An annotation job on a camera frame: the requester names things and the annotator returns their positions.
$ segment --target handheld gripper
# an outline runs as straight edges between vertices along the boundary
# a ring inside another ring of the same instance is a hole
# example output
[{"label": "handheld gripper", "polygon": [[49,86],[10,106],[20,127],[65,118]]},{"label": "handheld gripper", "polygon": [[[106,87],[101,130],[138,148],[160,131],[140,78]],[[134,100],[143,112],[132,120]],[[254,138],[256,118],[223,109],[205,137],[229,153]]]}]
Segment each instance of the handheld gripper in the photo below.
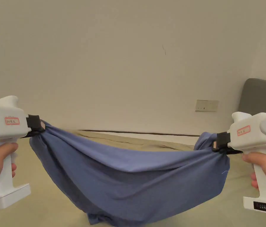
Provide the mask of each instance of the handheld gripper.
[{"label": "handheld gripper", "polygon": [[[0,99],[0,146],[44,131],[39,116],[25,114],[17,107],[17,102],[16,96]],[[14,153],[5,158],[0,174],[0,209],[16,203],[31,193],[29,184],[13,186],[11,163],[14,162],[15,156]]]},{"label": "handheld gripper", "polygon": [[[266,154],[266,113],[250,115],[242,112],[232,114],[234,123],[227,132],[217,134],[216,150],[234,154],[260,152]],[[266,175],[262,168],[254,165],[260,196],[244,197],[245,209],[266,213]]]}]

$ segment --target finger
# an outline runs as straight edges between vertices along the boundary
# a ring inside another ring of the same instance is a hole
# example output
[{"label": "finger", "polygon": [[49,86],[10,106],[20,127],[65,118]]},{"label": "finger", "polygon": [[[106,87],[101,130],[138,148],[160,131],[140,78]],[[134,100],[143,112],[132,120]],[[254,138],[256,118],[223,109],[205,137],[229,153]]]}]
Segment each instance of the finger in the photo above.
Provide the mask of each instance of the finger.
[{"label": "finger", "polygon": [[250,178],[251,178],[252,180],[257,180],[256,173],[252,173],[252,174],[250,175]]},{"label": "finger", "polygon": [[256,180],[251,181],[251,186],[253,186],[254,188],[259,188],[258,181]]},{"label": "finger", "polygon": [[17,143],[5,143],[0,146],[0,157],[5,159],[8,155],[12,154],[18,149]]},{"label": "finger", "polygon": [[245,162],[257,164],[259,166],[263,165],[266,162],[266,154],[258,153],[258,152],[251,152],[249,154],[244,154],[242,159]]},{"label": "finger", "polygon": [[16,169],[17,169],[17,165],[14,164],[14,163],[12,163],[12,164],[11,164],[11,170],[12,170],[12,171],[16,171]]}]

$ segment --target mattress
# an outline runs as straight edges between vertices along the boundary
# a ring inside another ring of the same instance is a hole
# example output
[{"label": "mattress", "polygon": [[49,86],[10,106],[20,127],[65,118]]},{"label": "mattress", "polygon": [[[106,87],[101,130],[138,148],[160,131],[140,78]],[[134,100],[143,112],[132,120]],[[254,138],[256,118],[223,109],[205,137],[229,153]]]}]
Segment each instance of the mattress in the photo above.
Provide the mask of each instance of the mattress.
[{"label": "mattress", "polygon": [[[197,137],[142,134],[113,134],[130,138],[150,139],[194,145]],[[18,203],[0,210],[0,226],[4,227],[87,227],[86,214],[77,209],[56,187],[29,146],[28,139],[19,140],[15,185],[29,182],[32,194]],[[245,210],[243,196],[256,197],[250,186],[252,166],[241,155],[230,156],[231,168],[222,193],[187,212],[153,223],[152,227],[214,226],[266,227],[266,214]],[[98,224],[96,227],[108,226]]]}]

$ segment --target beige bedsheet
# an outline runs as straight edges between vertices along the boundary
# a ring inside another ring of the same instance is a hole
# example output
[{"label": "beige bedsheet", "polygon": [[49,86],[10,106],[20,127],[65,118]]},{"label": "beige bedsheet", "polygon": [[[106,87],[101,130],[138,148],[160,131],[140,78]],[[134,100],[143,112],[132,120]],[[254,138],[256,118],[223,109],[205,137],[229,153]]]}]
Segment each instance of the beige bedsheet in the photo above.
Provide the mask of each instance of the beige bedsheet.
[{"label": "beige bedsheet", "polygon": [[[150,142],[139,139],[115,137],[96,137],[94,133],[83,132],[92,140],[107,143],[120,143],[122,146],[136,146],[136,150],[155,148],[180,150],[190,146],[175,143]],[[86,214],[78,210],[69,199],[55,186],[43,169],[40,161],[29,146],[28,139],[19,140],[17,175],[15,185],[29,182],[32,194],[18,203],[0,210],[0,227],[88,227]],[[258,192],[250,186],[249,174],[252,167],[241,160],[241,155],[232,155],[231,169],[222,193],[187,212],[150,224],[151,227],[266,227],[266,214],[245,210],[243,196],[257,196]],[[108,226],[98,224],[96,227]]]}]

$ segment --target gripper handle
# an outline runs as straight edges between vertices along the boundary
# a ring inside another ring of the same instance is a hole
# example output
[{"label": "gripper handle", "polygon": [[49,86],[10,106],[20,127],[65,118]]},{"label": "gripper handle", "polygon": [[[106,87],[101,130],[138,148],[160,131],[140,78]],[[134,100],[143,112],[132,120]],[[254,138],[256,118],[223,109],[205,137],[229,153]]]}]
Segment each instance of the gripper handle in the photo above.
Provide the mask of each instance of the gripper handle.
[{"label": "gripper handle", "polygon": [[[17,139],[9,139],[0,142],[0,146],[7,142],[16,142]],[[4,159],[2,172],[0,173],[0,209],[4,209],[17,201],[30,195],[30,185],[25,184],[19,187],[13,186],[11,163],[16,155],[13,153]]]},{"label": "gripper handle", "polygon": [[[266,154],[265,149],[256,150],[256,152]],[[244,197],[244,208],[266,213],[266,175],[263,172],[262,168],[258,165],[254,165],[254,169],[256,173],[260,196],[258,198]]]},{"label": "gripper handle", "polygon": [[[6,142],[16,142],[16,141],[17,139],[0,142],[0,146]],[[12,182],[12,170],[11,170],[11,163],[13,163],[12,156],[15,156],[15,154],[8,155],[4,159],[3,169],[2,169],[2,172],[0,173],[0,197],[2,197],[2,195],[5,193],[9,191],[11,192],[12,190],[14,190],[13,182]]]}]

